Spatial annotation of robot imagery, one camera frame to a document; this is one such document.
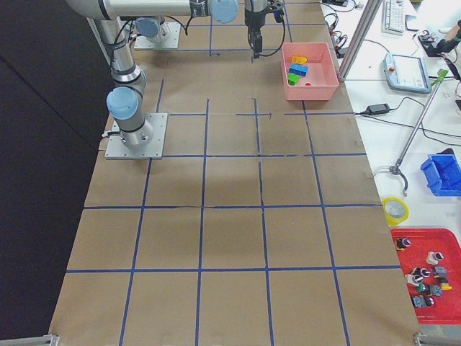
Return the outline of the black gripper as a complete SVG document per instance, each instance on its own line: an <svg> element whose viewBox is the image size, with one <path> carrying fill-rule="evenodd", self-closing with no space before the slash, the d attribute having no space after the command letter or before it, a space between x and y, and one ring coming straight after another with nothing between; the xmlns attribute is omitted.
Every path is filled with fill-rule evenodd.
<svg viewBox="0 0 461 346"><path fill-rule="evenodd" d="M267 0L245 0L245 24L248 28L248 42L254 58L260 58L262 52L262 36L260 29L265 25Z"/></svg>

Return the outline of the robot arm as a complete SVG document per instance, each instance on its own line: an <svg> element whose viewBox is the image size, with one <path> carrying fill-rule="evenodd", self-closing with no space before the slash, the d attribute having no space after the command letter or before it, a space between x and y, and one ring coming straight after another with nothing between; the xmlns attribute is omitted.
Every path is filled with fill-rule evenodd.
<svg viewBox="0 0 461 346"><path fill-rule="evenodd" d="M135 26L138 33L152 43L162 43L170 33L164 17L138 17Z"/></svg>
<svg viewBox="0 0 461 346"><path fill-rule="evenodd" d="M111 143L147 148L155 115L169 119L162 153L253 155L286 110L279 57L255 59L243 33L244 1L70 1L109 65L104 95Z"/></svg>

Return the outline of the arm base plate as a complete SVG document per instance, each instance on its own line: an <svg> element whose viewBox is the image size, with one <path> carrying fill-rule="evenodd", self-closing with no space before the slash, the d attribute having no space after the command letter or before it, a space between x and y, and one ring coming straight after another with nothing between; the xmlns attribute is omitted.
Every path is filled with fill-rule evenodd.
<svg viewBox="0 0 461 346"><path fill-rule="evenodd" d="M160 24L153 18L138 18L135 50L177 50L181 25L177 22Z"/></svg>
<svg viewBox="0 0 461 346"><path fill-rule="evenodd" d="M168 113L143 113L145 122L136 132L120 130L114 120L105 150L106 159L161 159Z"/></svg>

